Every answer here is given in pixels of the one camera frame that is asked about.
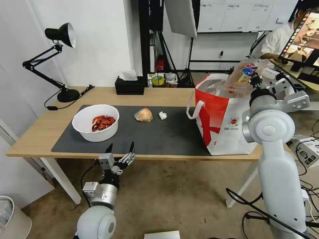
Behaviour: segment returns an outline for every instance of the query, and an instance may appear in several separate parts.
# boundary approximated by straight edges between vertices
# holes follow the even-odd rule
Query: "table leg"
[[[257,174],[258,174],[258,162],[251,163],[251,165],[246,170],[245,175],[242,178],[242,183],[240,184],[238,189],[233,191],[240,196],[245,191],[245,189],[249,186],[252,180],[257,176]],[[226,200],[226,206],[230,208],[235,204],[235,202],[236,202],[235,200],[233,200],[230,196],[228,196],[228,199]]]
[[[60,168],[54,158],[40,158],[44,165],[50,170],[56,180],[61,184],[75,204],[79,204],[81,196],[76,191],[70,180],[67,178],[63,170]]]

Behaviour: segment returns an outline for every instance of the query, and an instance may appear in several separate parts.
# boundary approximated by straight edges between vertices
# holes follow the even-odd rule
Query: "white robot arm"
[[[281,79],[266,89],[258,86],[258,78],[257,84],[252,83],[255,90],[251,94],[250,109],[243,114],[243,134],[247,142],[257,142],[263,148],[258,170],[266,212],[307,235],[297,165],[283,144],[295,132],[295,124],[286,113],[307,108],[310,101],[304,91],[287,95],[283,101],[277,100],[270,90],[284,81]],[[275,238],[301,238],[273,220],[270,226]]]
[[[135,160],[134,143],[130,152],[120,159],[111,153],[112,145],[99,157],[104,179],[98,182],[86,182],[83,192],[91,207],[83,213],[77,222],[76,239],[110,239],[115,231],[116,219],[114,207],[117,191],[120,187],[120,175]]]

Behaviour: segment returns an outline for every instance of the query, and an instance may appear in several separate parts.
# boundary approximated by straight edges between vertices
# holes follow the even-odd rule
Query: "printed logo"
[[[239,118],[238,117],[232,117],[228,124],[231,125],[231,126],[238,126],[238,122],[239,122]]]

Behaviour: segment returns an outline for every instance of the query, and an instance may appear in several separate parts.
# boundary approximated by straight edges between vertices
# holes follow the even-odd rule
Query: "red and white bag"
[[[249,109],[250,98],[223,98],[207,92],[214,81],[226,80],[227,74],[210,74],[195,87],[195,111],[187,116],[196,119],[204,143],[211,155],[250,154],[257,143],[247,143],[242,132],[242,114]]]

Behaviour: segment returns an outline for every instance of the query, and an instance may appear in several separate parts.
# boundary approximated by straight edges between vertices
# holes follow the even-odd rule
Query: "bag handle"
[[[189,118],[190,120],[193,120],[193,119],[195,119],[196,117],[198,117],[198,116],[199,116],[200,109],[202,108],[202,106],[205,106],[205,103],[204,103],[204,102],[202,102],[201,100],[198,101],[198,103],[197,103],[197,105],[196,105],[196,107],[195,107],[193,116],[190,116],[190,114],[189,114],[189,108],[190,108],[190,104],[191,104],[191,102],[192,102],[193,96],[194,96],[194,91],[193,91],[193,93],[191,94],[191,96],[190,96],[190,98],[189,98],[189,100],[188,100],[187,109],[186,109],[186,114],[187,114],[187,116],[188,116],[188,118]]]

